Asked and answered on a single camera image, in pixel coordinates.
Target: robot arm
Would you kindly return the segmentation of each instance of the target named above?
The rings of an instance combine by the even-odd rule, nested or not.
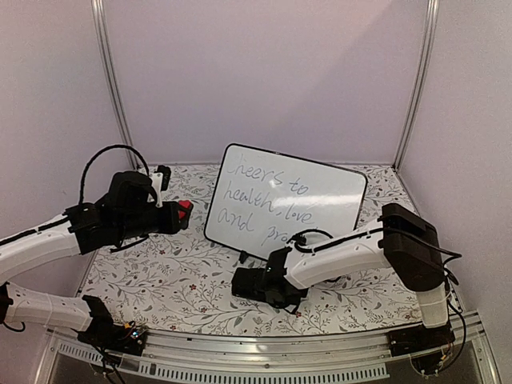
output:
[[[76,330],[80,341],[140,354],[144,342],[141,332],[136,327],[126,330],[115,325],[99,298],[53,296],[8,280],[59,258],[88,254],[103,246],[122,250],[149,234],[176,234],[186,229],[193,205],[162,201],[169,179],[170,169],[163,166],[151,177],[135,171],[116,173],[108,193],[96,203],[73,206],[49,222],[0,240],[0,324],[64,326]],[[129,238],[140,240],[124,246]],[[131,338],[126,337],[127,332],[132,332]]]
[[[237,268],[232,294],[276,308],[298,306],[314,284],[357,270],[391,266],[406,288],[416,293],[422,312],[423,326],[407,337],[425,339],[418,342],[419,349],[453,341],[446,276],[431,224],[398,204],[388,204],[379,219],[347,236],[307,246],[303,234],[272,252],[265,268]]]

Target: black cable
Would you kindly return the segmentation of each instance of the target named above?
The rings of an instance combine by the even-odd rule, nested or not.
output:
[[[458,280],[457,278],[455,277],[454,273],[449,270],[448,268],[446,268],[445,266],[443,267],[443,269],[445,270],[446,272],[446,276],[448,277],[448,279],[453,283],[455,284],[456,286],[458,286]]]
[[[415,242],[419,242],[420,244],[431,248],[432,250],[436,250],[437,252],[440,252],[442,254],[448,254],[449,256],[453,256],[454,258],[461,258],[462,255],[458,252],[453,252],[452,250],[445,250],[443,248],[440,248],[438,246],[435,246],[433,244],[430,244],[429,242],[426,242],[422,238],[419,238],[418,236],[415,236],[413,234],[410,234],[409,232],[406,232],[404,230],[398,230],[396,228],[383,228],[385,232],[393,232],[396,234],[402,234],[407,238],[410,238],[411,240],[414,240]]]
[[[64,224],[67,221],[69,221],[68,218],[61,218],[60,220],[56,220],[54,222],[49,222],[48,224],[45,224],[44,226],[40,226],[39,228],[33,228],[31,230],[24,230],[23,232],[20,232],[19,234],[15,234],[14,236],[11,236],[10,238],[4,238],[3,240],[0,241],[0,246],[4,246],[5,244],[9,244],[11,242],[16,242],[20,238],[25,238],[32,234],[36,234],[37,232],[43,232],[44,230],[48,230],[55,226],[60,226],[61,224]]]
[[[448,264],[449,262],[452,262],[453,260],[457,260],[458,258],[461,258],[462,255],[460,256],[452,256],[451,258],[448,258],[447,260],[445,260],[444,262],[442,262],[442,264],[445,266],[446,264]]]
[[[368,236],[370,234],[375,234],[377,232],[382,232],[383,228],[375,228],[373,230],[369,230],[367,232],[361,232],[360,234],[353,234],[351,236],[346,236],[344,238],[339,238],[338,240],[334,240],[333,242],[328,242],[327,244],[324,244],[323,246],[318,246],[317,248],[305,248],[303,246],[300,246],[299,244],[295,243],[295,249],[303,252],[304,254],[312,254],[314,252],[319,252],[321,250],[327,250],[329,248],[332,248],[333,246],[339,246],[340,244],[343,244],[344,242],[348,242],[349,240],[354,240],[355,238],[364,238],[365,236]]]
[[[21,332],[23,332],[23,331],[26,329],[26,327],[25,327],[25,323],[24,323],[24,322],[22,322],[22,327],[21,327],[20,329],[16,329],[16,328],[13,328],[12,326],[8,326],[8,325],[7,325],[7,324],[5,324],[4,322],[3,322],[2,324],[3,324],[3,326],[4,326],[5,328],[7,328],[8,330],[11,330],[11,331],[16,332],[16,333],[18,333],[18,334],[20,334]]]
[[[419,238],[418,236],[410,234],[409,232],[406,232],[404,230],[398,230],[395,228],[375,228],[372,230],[368,230],[366,232],[361,232],[360,234],[353,234],[351,236],[347,236],[344,238],[340,238],[338,240],[334,240],[333,242],[328,242],[327,244],[324,244],[323,246],[319,246],[317,248],[305,248],[305,247],[300,246],[299,244],[295,243],[295,249],[300,252],[303,252],[305,254],[312,254],[313,252],[319,252],[321,250],[329,249],[333,246],[338,246],[340,244],[343,244],[344,242],[348,242],[349,240],[354,240],[356,238],[364,238],[365,236],[368,236],[371,234],[376,234],[377,232],[383,232],[383,231],[401,234],[407,238],[410,238],[411,240],[413,240],[415,242],[418,242],[418,243],[426,246],[427,248],[431,248],[432,250],[436,250],[437,252],[440,252],[442,254],[448,254],[448,255],[452,256],[453,258],[461,258],[462,257],[462,255],[457,252],[453,252],[451,250],[445,250],[443,248],[440,248],[438,246],[430,244],[430,243],[426,242],[425,240],[423,240],[422,238]]]
[[[122,378],[121,374],[119,373],[118,369],[115,366],[112,366],[112,369],[114,370],[114,373],[118,377],[118,379],[121,382],[121,384],[126,384],[126,382]]]
[[[466,320],[464,320],[464,316],[462,315],[461,312],[459,312],[458,310],[456,310],[454,308],[454,306],[451,305],[451,302],[448,301],[448,306],[451,308],[451,310],[453,312],[455,312],[461,319],[461,322],[462,322],[462,326],[463,326],[463,332],[464,332],[464,335],[462,336],[462,344],[461,344],[461,349],[458,350],[457,354],[455,355],[454,358],[452,358],[447,365],[445,365],[443,368],[441,368],[439,370],[439,373],[447,370],[448,368],[450,368],[456,361],[457,359],[459,358],[459,356],[462,354],[462,350],[464,349],[464,345],[466,344],[466,337],[467,337],[467,327],[466,327]]]
[[[82,205],[83,204],[83,199],[84,199],[84,189],[85,189],[85,186],[86,186],[86,176],[87,176],[87,172],[89,171],[89,168],[90,166],[93,164],[93,162],[101,155],[101,154],[104,154],[105,152],[109,151],[109,150],[115,150],[115,149],[124,149],[124,150],[129,150],[131,152],[133,152],[134,154],[137,155],[137,157],[140,159],[140,161],[142,162],[142,164],[144,165],[144,169],[146,170],[146,173],[147,175],[149,176],[150,175],[150,168],[148,167],[147,165],[147,162],[146,160],[144,159],[144,157],[140,154],[140,152],[138,150],[136,150],[135,148],[133,148],[132,146],[127,146],[125,144],[113,144],[112,146],[106,146],[105,148],[103,148],[102,150],[98,151],[93,157],[91,160],[88,161],[88,163],[86,164],[86,168],[83,170],[83,173],[82,173],[82,179],[80,180],[80,199],[78,200],[78,204],[79,205]]]
[[[138,246],[139,244],[143,243],[145,240],[147,240],[148,238],[150,238],[149,235],[146,235],[146,236],[142,236],[139,240],[137,240],[136,242],[131,242],[130,244],[127,244],[125,246],[120,246],[119,248],[112,248],[110,250],[110,252],[112,254],[115,254],[116,252],[121,252],[122,250],[127,250],[128,248],[131,248],[132,246]]]
[[[330,234],[329,232],[326,232],[324,230],[319,230],[317,228],[310,228],[308,230],[301,230],[300,232],[294,234],[292,236],[292,238],[294,238],[295,236],[301,236],[303,234],[310,234],[310,233],[316,233],[316,234],[323,234],[324,236],[327,236],[328,238],[334,238],[332,234]]]
[[[96,346],[93,346],[93,348],[95,348],[96,351],[102,356],[103,373],[104,373],[104,377],[108,380],[108,382],[110,384],[115,384],[114,380],[112,380],[109,377],[109,373],[106,371],[106,364],[107,363],[112,368],[112,371],[118,377],[118,379],[121,382],[121,384],[126,384],[125,380],[122,378],[122,376],[119,373],[118,369],[116,368],[115,364],[112,362],[112,359],[110,358],[110,355],[108,354],[108,352],[106,352],[105,349],[99,349]]]

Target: black whiteboard frame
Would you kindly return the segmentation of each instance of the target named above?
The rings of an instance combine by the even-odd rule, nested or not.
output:
[[[282,154],[281,152],[276,152],[274,150],[263,150],[261,148],[256,148],[255,146],[246,146],[245,144],[238,144],[236,142],[232,142],[224,150],[224,155],[222,156],[221,166],[218,169],[217,180],[215,181],[214,194],[211,197],[210,206],[208,206],[208,215],[206,216],[205,228],[204,228],[204,230],[202,230],[202,234],[204,234],[206,240],[208,240],[210,242],[214,242],[214,243],[219,244],[221,246],[225,246],[226,248],[229,248],[231,250],[236,250],[237,252],[243,252],[244,251],[244,250],[239,250],[238,248],[233,248],[232,246],[228,246],[227,244],[224,244],[222,242],[218,242],[216,240],[212,240],[211,238],[206,236],[206,228],[208,227],[208,221],[210,219],[211,207],[213,205],[212,202],[214,200],[215,194],[217,193],[218,180],[220,179],[221,174],[222,174],[222,167],[224,166],[224,160],[226,160],[227,151],[232,146],[240,146],[241,148],[246,148],[248,150],[259,150],[260,152],[265,152],[267,154],[276,154],[276,155],[279,155],[279,156],[284,156],[286,158],[294,158],[295,160],[302,160],[304,162],[312,162],[313,164],[318,164],[320,166],[329,166],[329,167],[335,168],[337,170],[345,170],[347,172],[352,172],[354,174],[360,174],[365,179],[365,189],[362,192],[361,201],[359,203],[358,215],[357,215],[357,217],[355,219],[354,230],[357,228],[358,222],[359,222],[359,217],[361,216],[362,203],[364,202],[364,199],[365,199],[365,196],[366,196],[366,190],[368,189],[368,177],[363,172],[359,172],[358,170],[348,170],[347,168],[343,168],[342,166],[334,166],[332,164],[327,164],[327,163],[324,163],[324,162],[318,162],[316,160],[310,160],[308,158],[301,158],[299,156],[293,156],[292,154]]]

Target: whiteboard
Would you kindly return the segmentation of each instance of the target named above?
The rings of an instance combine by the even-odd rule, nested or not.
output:
[[[353,170],[240,144],[226,148],[205,237],[268,259],[301,230],[351,232],[366,191]]]

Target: floral tablecloth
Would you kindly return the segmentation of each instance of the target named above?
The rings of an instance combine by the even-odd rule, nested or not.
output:
[[[359,225],[389,202],[414,210],[389,166],[344,166],[368,177]],[[117,321],[137,320],[157,330],[277,336],[332,334],[402,325],[421,319],[415,296],[392,269],[364,270],[322,283],[294,315],[231,296],[238,253],[203,236],[218,165],[172,166],[165,199],[194,203],[190,227],[174,236],[152,235],[111,254],[100,250],[82,288],[100,297]],[[244,266],[260,266],[249,259]]]

